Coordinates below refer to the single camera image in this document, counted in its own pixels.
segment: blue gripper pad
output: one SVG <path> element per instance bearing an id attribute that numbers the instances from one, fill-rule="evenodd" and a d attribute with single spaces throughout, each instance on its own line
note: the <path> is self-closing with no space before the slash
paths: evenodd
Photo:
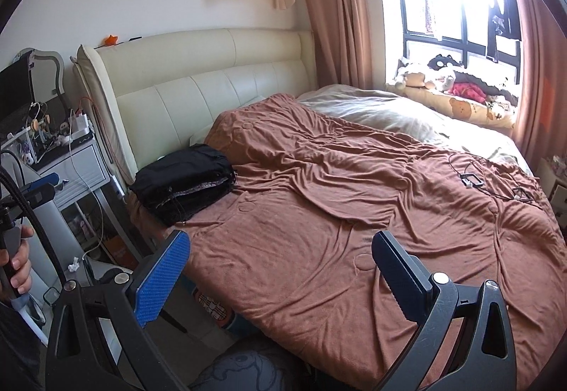
<path id="1" fill-rule="evenodd" d="M 157 319 L 189 259 L 191 241 L 187 233 L 173 231 L 162 249 L 161 254 L 159 252 L 157 254 L 159 255 L 157 261 L 152 258 L 155 263 L 145 269 L 145 275 L 139 275 L 141 281 L 137 280 L 138 277 L 134 274 L 134 281 L 130 286 L 135 293 L 134 314 L 142 327 Z"/>
<path id="2" fill-rule="evenodd" d="M 407 320 L 425 322 L 429 315 L 432 285 L 421 262 L 414 261 L 389 231 L 372 239 L 372 258 L 384 276 Z"/>

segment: hand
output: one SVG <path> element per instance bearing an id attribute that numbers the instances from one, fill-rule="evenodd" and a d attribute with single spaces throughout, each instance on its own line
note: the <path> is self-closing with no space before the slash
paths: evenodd
<path id="1" fill-rule="evenodd" d="M 22 243 L 16 254 L 12 258 L 12 266 L 17 272 L 12 277 L 10 283 L 12 287 L 18 289 L 20 294 L 26 294 L 32 287 L 32 278 L 29 272 L 32 269 L 32 263 L 29 261 L 29 244 L 25 239 L 33 236 L 33 228 L 22 226 Z M 8 263 L 9 256 L 7 250 L 0 250 L 0 266 Z M 6 299 L 5 289 L 0 285 L 2 298 Z"/>

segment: cream leather headboard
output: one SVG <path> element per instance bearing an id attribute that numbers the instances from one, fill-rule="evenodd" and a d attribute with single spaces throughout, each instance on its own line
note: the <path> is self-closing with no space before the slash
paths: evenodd
<path id="1" fill-rule="evenodd" d="M 217 116 L 258 96 L 316 89 L 311 32 L 182 31 L 99 48 L 81 45 L 74 72 L 109 167 L 137 171 L 189 145 Z"/>

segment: pink curtain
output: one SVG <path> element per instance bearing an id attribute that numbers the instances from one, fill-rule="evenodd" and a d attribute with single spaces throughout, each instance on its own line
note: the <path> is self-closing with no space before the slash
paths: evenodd
<path id="1" fill-rule="evenodd" d="M 567 39 L 542 0 L 518 0 L 522 95 L 512 139 L 532 169 L 567 150 Z"/>
<path id="2" fill-rule="evenodd" d="M 366 0 L 306 0 L 315 34 L 319 86 L 372 88 Z"/>

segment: black computer monitor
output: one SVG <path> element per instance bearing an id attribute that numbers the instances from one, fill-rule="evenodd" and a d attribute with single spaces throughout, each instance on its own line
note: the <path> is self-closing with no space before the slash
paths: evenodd
<path id="1" fill-rule="evenodd" d="M 25 126 L 29 106 L 35 101 L 29 67 L 31 53 L 22 55 L 0 72 L 0 140 Z"/>

